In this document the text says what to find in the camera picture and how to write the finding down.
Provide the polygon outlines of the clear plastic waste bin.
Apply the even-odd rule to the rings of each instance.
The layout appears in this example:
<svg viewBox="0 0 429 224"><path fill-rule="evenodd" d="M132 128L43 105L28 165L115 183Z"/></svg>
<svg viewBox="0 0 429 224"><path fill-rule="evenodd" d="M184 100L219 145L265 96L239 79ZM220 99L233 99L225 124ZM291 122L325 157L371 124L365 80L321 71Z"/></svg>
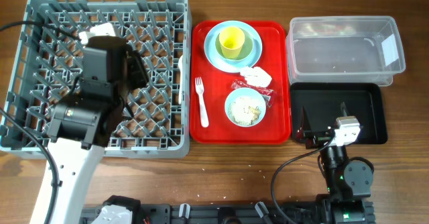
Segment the clear plastic waste bin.
<svg viewBox="0 0 429 224"><path fill-rule="evenodd" d="M286 38L288 76L297 82L369 82L386 87L406 69L391 16L295 17Z"/></svg>

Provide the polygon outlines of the red snack wrapper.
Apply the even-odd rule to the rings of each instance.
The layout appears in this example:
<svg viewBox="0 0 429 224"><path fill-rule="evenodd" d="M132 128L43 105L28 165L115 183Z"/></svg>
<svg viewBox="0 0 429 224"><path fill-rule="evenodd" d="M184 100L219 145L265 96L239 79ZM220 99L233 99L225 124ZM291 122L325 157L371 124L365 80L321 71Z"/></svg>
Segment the red snack wrapper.
<svg viewBox="0 0 429 224"><path fill-rule="evenodd" d="M275 95L275 91L273 89L267 89L267 88L263 88L263 87L255 87L255 86L249 85L249 84L247 84L241 80L237 80L237 79L235 79L232 82L231 88L232 89L240 89L240 88L253 89L262 95L262 97L264 98L265 104L268 107L271 107L273 105L273 100L274 100L274 95Z"/></svg>

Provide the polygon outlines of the white plastic fork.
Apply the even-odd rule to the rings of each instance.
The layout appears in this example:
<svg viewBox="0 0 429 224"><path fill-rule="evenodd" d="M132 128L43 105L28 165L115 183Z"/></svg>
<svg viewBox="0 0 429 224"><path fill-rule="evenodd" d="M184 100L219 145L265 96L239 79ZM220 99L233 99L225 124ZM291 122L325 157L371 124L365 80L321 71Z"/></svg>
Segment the white plastic fork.
<svg viewBox="0 0 429 224"><path fill-rule="evenodd" d="M202 127L209 126L208 115L206 112L206 106L204 102L204 85L202 79L200 77L195 78L195 89L198 95L199 105L200 105L200 123Z"/></svg>

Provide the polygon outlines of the light green bowl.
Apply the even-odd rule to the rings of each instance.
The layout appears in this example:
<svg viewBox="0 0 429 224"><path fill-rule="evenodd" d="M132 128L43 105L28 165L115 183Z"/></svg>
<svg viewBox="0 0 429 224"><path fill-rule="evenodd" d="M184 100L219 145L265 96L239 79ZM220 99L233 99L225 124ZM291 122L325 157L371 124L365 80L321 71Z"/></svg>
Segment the light green bowl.
<svg viewBox="0 0 429 224"><path fill-rule="evenodd" d="M223 60L225 60L226 62L230 62L231 64L235 64L239 61L244 60L246 57L248 57L248 55L250 55L250 53L253 50L253 38L247 32L244 32L244 34L245 34L245 42L242 46L242 49L241 49L239 55L236 58L232 58L232 59L225 58L225 56L222 52L222 46L221 46L221 43L219 40L220 35L217 36L217 38L216 38L216 49L217 49L219 56Z"/></svg>

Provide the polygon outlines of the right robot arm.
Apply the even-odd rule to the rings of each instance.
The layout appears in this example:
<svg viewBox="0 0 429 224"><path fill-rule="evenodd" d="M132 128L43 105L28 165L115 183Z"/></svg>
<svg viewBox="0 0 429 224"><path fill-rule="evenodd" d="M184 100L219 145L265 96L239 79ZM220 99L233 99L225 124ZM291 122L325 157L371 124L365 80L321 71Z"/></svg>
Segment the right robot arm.
<svg viewBox="0 0 429 224"><path fill-rule="evenodd" d="M325 179L327 194L319 194L304 222L315 223L374 223L371 196L374 165L363 157L348 157L346 147L357 141L361 126L349 116L342 103L344 115L337 117L333 127L313 131L305 108L297 137L306 142L307 149L318 150L318 167Z"/></svg>

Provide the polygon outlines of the yellow plastic cup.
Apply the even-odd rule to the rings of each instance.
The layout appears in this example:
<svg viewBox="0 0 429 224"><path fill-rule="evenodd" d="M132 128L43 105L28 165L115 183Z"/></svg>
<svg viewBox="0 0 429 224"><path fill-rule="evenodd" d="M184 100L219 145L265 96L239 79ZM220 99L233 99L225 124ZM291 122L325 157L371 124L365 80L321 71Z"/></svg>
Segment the yellow plastic cup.
<svg viewBox="0 0 429 224"><path fill-rule="evenodd" d="M235 59L239 56L245 43L244 31L236 26L224 27L219 34L219 43L223 56Z"/></svg>

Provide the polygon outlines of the light blue small bowl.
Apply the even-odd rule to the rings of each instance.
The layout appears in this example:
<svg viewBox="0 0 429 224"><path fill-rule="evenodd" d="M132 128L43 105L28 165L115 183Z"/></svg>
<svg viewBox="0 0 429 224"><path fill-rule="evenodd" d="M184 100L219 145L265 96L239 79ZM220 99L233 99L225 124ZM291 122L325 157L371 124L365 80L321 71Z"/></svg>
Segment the light blue small bowl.
<svg viewBox="0 0 429 224"><path fill-rule="evenodd" d="M261 110L261 114L259 116L259 119L250 126L244 126L244 125L237 125L236 123L233 122L232 118L229 115L229 107L230 104L237 98L237 97L251 97L253 99L257 99L259 101L259 108ZM228 119L234 123L235 125L239 126L239 127L253 127L256 126L265 116L267 110L267 106L265 104L264 98L262 97L261 94L259 94L257 91L250 89L250 88L240 88L240 89L235 89L234 91L232 91L228 97L225 100L225 113L228 117Z"/></svg>

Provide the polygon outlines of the white plastic spoon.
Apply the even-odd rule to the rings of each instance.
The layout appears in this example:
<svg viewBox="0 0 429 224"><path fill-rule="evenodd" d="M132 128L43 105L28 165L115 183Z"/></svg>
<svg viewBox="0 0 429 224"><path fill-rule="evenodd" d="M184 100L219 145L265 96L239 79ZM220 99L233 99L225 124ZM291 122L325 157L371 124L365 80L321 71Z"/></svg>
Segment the white plastic spoon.
<svg viewBox="0 0 429 224"><path fill-rule="evenodd" d="M182 76L182 70L183 70L183 55L181 57L179 57L178 60L178 69L179 69L179 73L180 73L180 81L179 81L179 92L178 92L178 104L181 105L182 104L182 82L183 82L183 76Z"/></svg>

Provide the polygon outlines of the black plastic waste tray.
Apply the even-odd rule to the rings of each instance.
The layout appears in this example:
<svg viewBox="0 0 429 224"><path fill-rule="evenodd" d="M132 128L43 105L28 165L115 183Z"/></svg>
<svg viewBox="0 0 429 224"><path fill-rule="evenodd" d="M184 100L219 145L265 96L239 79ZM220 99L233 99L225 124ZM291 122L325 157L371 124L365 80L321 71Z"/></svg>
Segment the black plastic waste tray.
<svg viewBox="0 0 429 224"><path fill-rule="evenodd" d="M349 116L355 116L361 125L358 144L384 144L388 139L381 90L374 83L297 82L290 87L290 97L295 141L302 107L312 131L324 131L334 125L337 117L343 117L342 102Z"/></svg>

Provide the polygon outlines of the light blue plate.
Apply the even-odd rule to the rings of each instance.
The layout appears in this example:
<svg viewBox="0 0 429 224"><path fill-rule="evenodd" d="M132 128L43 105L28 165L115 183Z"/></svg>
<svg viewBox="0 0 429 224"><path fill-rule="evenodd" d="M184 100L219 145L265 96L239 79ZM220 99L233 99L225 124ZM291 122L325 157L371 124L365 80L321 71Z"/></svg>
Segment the light blue plate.
<svg viewBox="0 0 429 224"><path fill-rule="evenodd" d="M253 50L244 60L235 64L223 60L216 49L216 38L224 27L237 26L244 32L247 32L253 38ZM242 21L224 21L215 25L206 35L204 40L204 53L208 61L217 69L228 72L238 73L246 66L253 67L260 59L262 54L262 40L257 31L249 24Z"/></svg>

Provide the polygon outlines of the white paper napkin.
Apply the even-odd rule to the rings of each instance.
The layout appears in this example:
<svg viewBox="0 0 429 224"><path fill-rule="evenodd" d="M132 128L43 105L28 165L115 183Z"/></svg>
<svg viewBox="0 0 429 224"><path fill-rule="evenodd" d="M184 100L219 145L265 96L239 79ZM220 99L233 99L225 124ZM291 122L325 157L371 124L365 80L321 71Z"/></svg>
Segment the white paper napkin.
<svg viewBox="0 0 429 224"><path fill-rule="evenodd" d="M240 70L239 74L244 77L248 85L254 87L267 88L272 81L272 77L258 66L253 68L246 66Z"/></svg>

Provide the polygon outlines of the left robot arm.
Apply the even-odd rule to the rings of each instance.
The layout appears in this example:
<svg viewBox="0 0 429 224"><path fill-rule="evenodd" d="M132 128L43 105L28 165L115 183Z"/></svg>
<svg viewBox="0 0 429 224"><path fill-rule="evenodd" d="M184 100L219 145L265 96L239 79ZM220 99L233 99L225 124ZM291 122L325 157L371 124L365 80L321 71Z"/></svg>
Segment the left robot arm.
<svg viewBox="0 0 429 224"><path fill-rule="evenodd" d="M31 223L77 223L94 171L112 133L124 121L129 93L146 87L149 77L124 38L94 36L83 54L79 90L53 108L48 130L48 162Z"/></svg>

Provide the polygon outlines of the rice and food scraps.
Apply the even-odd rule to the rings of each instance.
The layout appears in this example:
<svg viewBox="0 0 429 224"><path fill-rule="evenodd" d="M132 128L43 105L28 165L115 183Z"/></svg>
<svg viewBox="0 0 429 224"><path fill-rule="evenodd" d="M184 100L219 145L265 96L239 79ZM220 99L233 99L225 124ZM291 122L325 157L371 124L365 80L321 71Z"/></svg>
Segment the rice and food scraps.
<svg viewBox="0 0 429 224"><path fill-rule="evenodd" d="M260 114L259 101L251 97L237 97L229 107L229 115L237 125L253 125Z"/></svg>

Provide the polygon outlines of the grey plastic dishwasher rack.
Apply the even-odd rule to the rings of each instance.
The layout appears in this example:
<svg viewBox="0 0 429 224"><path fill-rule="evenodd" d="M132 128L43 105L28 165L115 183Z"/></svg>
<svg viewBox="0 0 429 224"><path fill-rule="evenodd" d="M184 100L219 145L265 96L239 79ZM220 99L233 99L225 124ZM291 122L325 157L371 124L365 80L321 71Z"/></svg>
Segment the grey plastic dishwasher rack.
<svg viewBox="0 0 429 224"><path fill-rule="evenodd" d="M113 132L108 157L182 158L190 147L188 113L192 16L188 0L27 0L1 120L1 150L27 159L46 144L50 112L82 71L80 32L102 23L140 53L149 84L129 94L133 117ZM182 104L178 104L179 57L183 55Z"/></svg>

